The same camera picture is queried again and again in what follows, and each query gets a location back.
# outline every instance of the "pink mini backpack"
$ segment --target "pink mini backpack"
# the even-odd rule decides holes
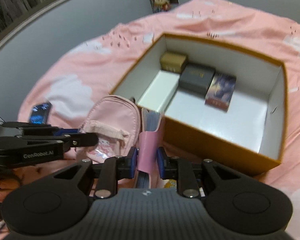
[[[141,127],[137,106],[119,96],[106,96],[90,110],[81,126],[81,132],[94,132],[99,136],[96,147],[76,148],[77,161],[89,158],[96,163],[117,155],[127,156],[138,141]]]

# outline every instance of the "pink blanket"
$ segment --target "pink blanket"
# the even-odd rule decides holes
[[[285,62],[290,94],[283,163],[259,179],[290,197],[294,212],[287,232],[300,239],[300,24],[290,19],[225,0],[192,0],[168,13],[119,24],[61,57],[26,97],[19,120],[26,122],[31,107],[48,100],[53,104],[49,123],[79,127],[93,104],[109,93],[163,32],[225,40]],[[68,165],[75,159],[74,151],[65,157],[69,161],[27,168],[26,182]]]

